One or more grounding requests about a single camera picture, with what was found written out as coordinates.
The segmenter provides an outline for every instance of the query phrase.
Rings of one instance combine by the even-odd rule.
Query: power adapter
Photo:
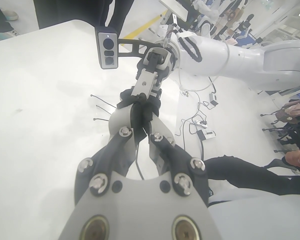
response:
[[[219,104],[219,103],[217,102],[217,97],[216,97],[216,95],[215,95],[213,92],[211,92],[211,93],[209,94],[209,99],[210,99],[210,103],[211,103],[213,106],[216,106],[217,104]]]

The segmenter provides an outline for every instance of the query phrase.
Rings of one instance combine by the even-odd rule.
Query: white robotic arm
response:
[[[283,41],[259,49],[244,49],[222,41],[190,35],[202,57],[192,59],[172,34],[169,45],[176,55],[176,66],[203,76],[224,76],[245,81],[258,90],[285,90],[300,85],[300,41]],[[194,53],[194,48],[186,43]]]

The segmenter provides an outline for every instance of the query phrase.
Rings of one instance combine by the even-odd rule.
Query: screw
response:
[[[193,157],[190,161],[190,165],[193,169],[201,169],[201,170],[205,170],[206,166],[204,164],[204,162],[197,158],[197,157]]]
[[[131,131],[129,130],[128,127],[124,126],[124,127],[121,127],[120,131],[119,131],[119,134],[122,136],[122,137],[127,137],[131,134]]]
[[[101,194],[108,184],[108,177],[104,173],[95,175],[89,182],[90,191],[93,194]]]
[[[173,141],[173,139],[172,139],[171,137],[168,137],[167,140],[169,141],[169,143],[170,143],[171,145],[174,144],[174,141]]]
[[[190,180],[190,177],[184,173],[178,173],[174,177],[174,183],[178,184],[183,189],[184,195],[189,195],[191,193]]]
[[[88,167],[91,167],[93,165],[93,160],[89,157],[81,160],[81,162],[78,165],[78,171],[83,173],[85,171],[85,169],[87,169]]]
[[[154,133],[153,136],[154,136],[154,140],[157,142],[162,140],[162,135],[158,132]]]
[[[95,189],[100,189],[103,185],[103,179],[100,177],[97,177],[93,180],[91,180],[91,187],[95,188]]]

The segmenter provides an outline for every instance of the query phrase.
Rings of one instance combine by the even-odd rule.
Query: shoe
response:
[[[16,30],[13,29],[12,31],[5,32],[5,33],[0,32],[0,39],[10,39],[13,37],[17,37],[19,35],[20,34]]]
[[[0,10],[6,17],[7,21],[15,21],[15,20],[18,20],[18,18],[19,18],[18,14],[15,11],[5,10],[1,7],[0,7]]]

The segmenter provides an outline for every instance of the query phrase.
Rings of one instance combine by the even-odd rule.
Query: table surface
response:
[[[90,94],[116,105],[138,61],[102,70],[94,28],[78,20],[0,41],[0,239],[58,238],[74,208],[78,163],[109,138],[107,122],[93,118],[109,119],[96,105],[114,108]],[[177,84],[163,81],[159,118],[173,133],[178,98]],[[142,149],[139,165],[146,179],[157,176]],[[140,179],[135,165],[127,177]]]
[[[176,14],[177,17],[182,19],[184,22],[187,21],[188,11],[176,0],[159,0],[165,7]]]

